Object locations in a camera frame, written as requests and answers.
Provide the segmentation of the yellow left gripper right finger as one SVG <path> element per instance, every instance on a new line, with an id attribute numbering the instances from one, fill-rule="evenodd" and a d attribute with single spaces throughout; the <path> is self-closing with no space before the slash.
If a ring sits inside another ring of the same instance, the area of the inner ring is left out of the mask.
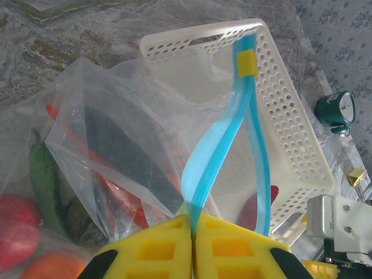
<path id="1" fill-rule="evenodd" d="M 202 214 L 195 238 L 195 278 L 312 278 L 283 243 Z"/>

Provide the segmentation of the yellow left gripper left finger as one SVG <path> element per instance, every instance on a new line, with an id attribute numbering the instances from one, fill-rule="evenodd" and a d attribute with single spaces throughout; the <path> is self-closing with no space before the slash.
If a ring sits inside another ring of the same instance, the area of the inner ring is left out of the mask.
<path id="1" fill-rule="evenodd" d="M 78 278 L 192 278 L 188 215 L 105 245 Z"/>

